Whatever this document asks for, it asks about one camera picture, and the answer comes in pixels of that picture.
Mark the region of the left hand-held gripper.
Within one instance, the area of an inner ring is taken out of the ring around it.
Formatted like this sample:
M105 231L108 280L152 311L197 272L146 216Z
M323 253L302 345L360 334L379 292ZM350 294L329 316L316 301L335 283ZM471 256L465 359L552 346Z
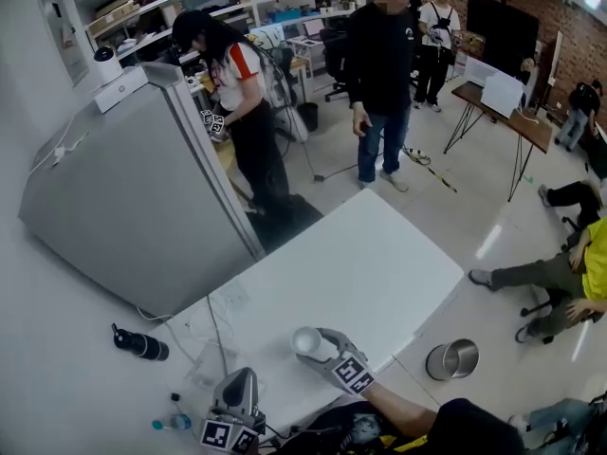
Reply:
M266 433L266 416L259 409L258 377L245 367L224 378L214 389L201 424L199 444L208 454L257 454Z

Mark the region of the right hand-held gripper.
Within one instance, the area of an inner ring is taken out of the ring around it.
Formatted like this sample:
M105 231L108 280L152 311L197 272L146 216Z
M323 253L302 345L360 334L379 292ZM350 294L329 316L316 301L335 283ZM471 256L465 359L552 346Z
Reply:
M334 387L352 395L362 394L375 383L376 376L369 368L366 356L356 351L356 346L346 334L322 327L317 331L341 354L335 359L328 358L324 361L296 354L301 363L322 377L327 377Z

